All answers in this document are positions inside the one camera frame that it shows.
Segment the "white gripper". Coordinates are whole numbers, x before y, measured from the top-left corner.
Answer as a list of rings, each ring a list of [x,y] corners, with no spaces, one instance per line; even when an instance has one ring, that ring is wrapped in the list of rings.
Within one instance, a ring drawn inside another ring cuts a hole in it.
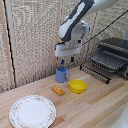
[[[55,46],[55,56],[56,57],[63,57],[68,55],[73,55],[80,53],[82,49],[81,43],[73,43],[66,46],[64,43],[57,44]],[[60,65],[64,65],[64,59],[61,60]]]

